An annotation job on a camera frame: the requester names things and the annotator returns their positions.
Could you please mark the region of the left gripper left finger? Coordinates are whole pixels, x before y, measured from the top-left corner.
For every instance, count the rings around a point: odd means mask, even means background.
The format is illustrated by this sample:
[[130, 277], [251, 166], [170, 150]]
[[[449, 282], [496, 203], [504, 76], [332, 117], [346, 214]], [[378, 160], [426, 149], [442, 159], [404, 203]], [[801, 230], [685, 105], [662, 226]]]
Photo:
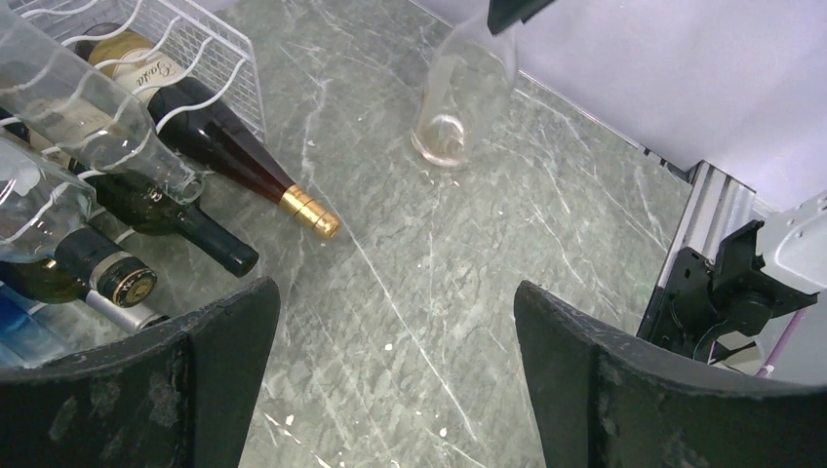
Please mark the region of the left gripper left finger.
[[235, 467], [277, 331], [276, 283], [1, 373], [5, 467]]

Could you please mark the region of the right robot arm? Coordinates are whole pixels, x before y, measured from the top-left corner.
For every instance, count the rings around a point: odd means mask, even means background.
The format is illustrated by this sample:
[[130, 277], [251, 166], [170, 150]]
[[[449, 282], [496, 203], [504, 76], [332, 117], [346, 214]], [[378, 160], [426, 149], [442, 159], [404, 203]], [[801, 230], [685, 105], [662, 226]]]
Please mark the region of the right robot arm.
[[690, 175], [638, 331], [710, 362], [719, 337], [798, 322], [826, 292], [822, 1], [492, 1], [533, 73]]

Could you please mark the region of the clear bottle blue seal label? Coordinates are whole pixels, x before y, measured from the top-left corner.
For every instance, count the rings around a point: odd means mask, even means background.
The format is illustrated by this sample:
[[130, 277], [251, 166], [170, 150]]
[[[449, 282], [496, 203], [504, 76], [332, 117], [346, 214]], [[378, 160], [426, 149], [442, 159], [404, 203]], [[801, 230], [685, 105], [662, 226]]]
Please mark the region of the clear bottle blue seal label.
[[1, 139], [1, 259], [32, 262], [55, 255], [84, 228], [95, 189], [28, 147]]

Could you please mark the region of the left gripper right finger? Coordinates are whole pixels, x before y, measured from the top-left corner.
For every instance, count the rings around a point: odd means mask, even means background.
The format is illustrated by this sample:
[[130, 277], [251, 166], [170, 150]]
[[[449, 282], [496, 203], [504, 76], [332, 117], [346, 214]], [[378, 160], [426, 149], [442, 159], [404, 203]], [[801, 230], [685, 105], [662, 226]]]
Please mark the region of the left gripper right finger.
[[722, 370], [588, 316], [531, 282], [515, 327], [550, 467], [822, 467], [822, 386]]

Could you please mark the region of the clear bottle gold cork cap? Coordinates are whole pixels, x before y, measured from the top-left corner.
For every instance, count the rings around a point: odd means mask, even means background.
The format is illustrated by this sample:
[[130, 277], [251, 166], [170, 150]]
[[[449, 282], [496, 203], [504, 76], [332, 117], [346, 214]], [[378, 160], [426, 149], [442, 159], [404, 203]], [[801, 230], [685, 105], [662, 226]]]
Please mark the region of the clear bottle gold cork cap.
[[517, 75], [513, 30], [491, 33], [486, 10], [456, 25], [429, 63], [413, 147], [439, 167], [467, 164], [506, 106]]

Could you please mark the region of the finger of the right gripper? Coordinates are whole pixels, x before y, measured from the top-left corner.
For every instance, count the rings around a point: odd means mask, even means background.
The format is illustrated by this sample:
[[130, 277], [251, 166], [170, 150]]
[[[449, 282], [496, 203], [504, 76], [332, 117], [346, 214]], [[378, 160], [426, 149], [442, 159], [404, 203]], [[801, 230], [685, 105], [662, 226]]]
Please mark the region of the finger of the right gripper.
[[498, 35], [515, 23], [525, 23], [555, 0], [490, 0], [487, 27], [491, 35]]

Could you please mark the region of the clear bottle black orange label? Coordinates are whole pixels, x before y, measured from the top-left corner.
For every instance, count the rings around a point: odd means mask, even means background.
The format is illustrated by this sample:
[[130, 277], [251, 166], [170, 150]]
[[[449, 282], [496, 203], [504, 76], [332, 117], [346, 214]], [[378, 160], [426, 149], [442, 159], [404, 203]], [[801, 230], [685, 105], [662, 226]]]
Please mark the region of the clear bottle black orange label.
[[89, 218], [84, 228], [59, 243], [54, 256], [44, 258], [55, 260], [120, 307], [142, 302], [157, 284], [156, 273], [91, 226]]

